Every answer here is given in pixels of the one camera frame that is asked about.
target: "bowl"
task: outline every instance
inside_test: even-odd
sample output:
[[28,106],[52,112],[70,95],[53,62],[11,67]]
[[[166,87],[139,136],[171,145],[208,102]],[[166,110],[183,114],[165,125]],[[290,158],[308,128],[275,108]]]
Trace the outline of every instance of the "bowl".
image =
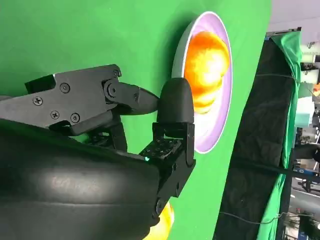
[[211,32],[220,37],[227,45],[230,58],[230,66],[223,76],[222,86],[217,92],[217,98],[210,111],[205,114],[194,113],[194,149],[200,154],[206,154],[215,147],[224,131],[232,96],[231,47],[226,28],[217,14],[212,11],[206,11],[189,24],[176,49],[171,75],[173,78],[184,77],[190,39],[200,32]]

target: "black screw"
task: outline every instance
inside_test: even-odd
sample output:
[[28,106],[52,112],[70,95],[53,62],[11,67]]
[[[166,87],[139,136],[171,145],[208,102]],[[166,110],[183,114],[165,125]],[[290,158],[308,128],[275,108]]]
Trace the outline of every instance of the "black screw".
[[159,198],[155,206],[156,213],[161,214],[163,208],[164,208],[164,203],[161,200],[161,198]]
[[50,113],[50,116],[51,116],[52,119],[58,119],[60,115],[59,115],[58,111],[52,111]]
[[68,83],[64,82],[60,84],[60,90],[61,92],[63,92],[64,94],[67,94],[68,92],[70,92],[70,86]]
[[134,98],[134,100],[137,102],[138,101],[138,93],[135,93],[134,95],[133,95],[133,98]]
[[120,72],[118,70],[113,70],[113,76],[115,78],[119,77],[120,76]]
[[79,116],[79,114],[78,113],[73,113],[72,115],[71,115],[71,122],[73,122],[73,123],[78,123],[80,121],[80,116]]
[[175,164],[173,164],[173,166],[172,166],[172,169],[173,169],[173,171],[176,171],[177,170],[177,168],[178,168],[178,165],[175,163]]
[[33,104],[36,106],[40,106],[43,103],[42,98],[39,96],[36,96],[35,98],[33,98],[32,101],[33,101]]

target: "wire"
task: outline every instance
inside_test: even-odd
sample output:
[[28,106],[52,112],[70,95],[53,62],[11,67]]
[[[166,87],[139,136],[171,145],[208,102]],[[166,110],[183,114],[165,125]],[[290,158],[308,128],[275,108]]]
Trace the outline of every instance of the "wire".
[[[256,221],[249,221],[249,220],[246,220],[242,217],[239,217],[237,215],[234,215],[234,214],[231,214],[231,213],[228,213],[228,212],[224,212],[224,211],[220,211],[219,212],[220,214],[225,214],[225,215],[228,215],[228,216],[231,216],[231,217],[234,217],[236,219],[239,219],[243,222],[246,222],[248,224],[255,224],[255,225],[265,225],[265,224],[271,224],[274,220],[276,219],[279,219],[282,217],[282,215],[284,214],[288,214],[288,212],[282,212],[281,214],[278,214],[278,216],[272,218],[270,221],[266,221],[266,222],[256,222]],[[297,214],[297,215],[290,215],[290,216],[287,216],[288,218],[295,218],[295,217],[300,217],[300,216],[307,216],[307,217],[312,217],[310,214]]]

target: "green fabric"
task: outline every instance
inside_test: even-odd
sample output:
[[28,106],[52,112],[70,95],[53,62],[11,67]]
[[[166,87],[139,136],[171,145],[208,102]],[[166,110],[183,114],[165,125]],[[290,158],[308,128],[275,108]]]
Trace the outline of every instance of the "green fabric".
[[[285,59],[289,64],[294,85],[292,88],[291,103],[289,106],[285,137],[283,141],[283,159],[282,163],[288,168],[290,151],[293,147],[293,138],[295,137],[295,118],[298,104],[298,92],[301,80],[300,62],[302,53],[300,50],[301,34],[299,31],[287,33],[280,36],[272,37],[272,40],[283,51]],[[266,223],[275,218],[279,214],[281,192],[284,186],[286,176],[281,174],[275,182],[270,199],[265,209],[262,222]],[[270,224],[260,225],[257,239],[258,240],[274,240],[276,238],[278,220],[274,220]]]
[[[219,14],[233,59],[228,120],[216,147],[195,155],[197,165],[179,199],[170,200],[175,222],[169,239],[211,240],[270,10],[270,0],[5,0],[0,94],[25,94],[23,83],[51,73],[117,64],[122,82],[159,95],[184,29],[204,11]],[[122,120],[128,151],[139,153],[152,139],[156,113]]]

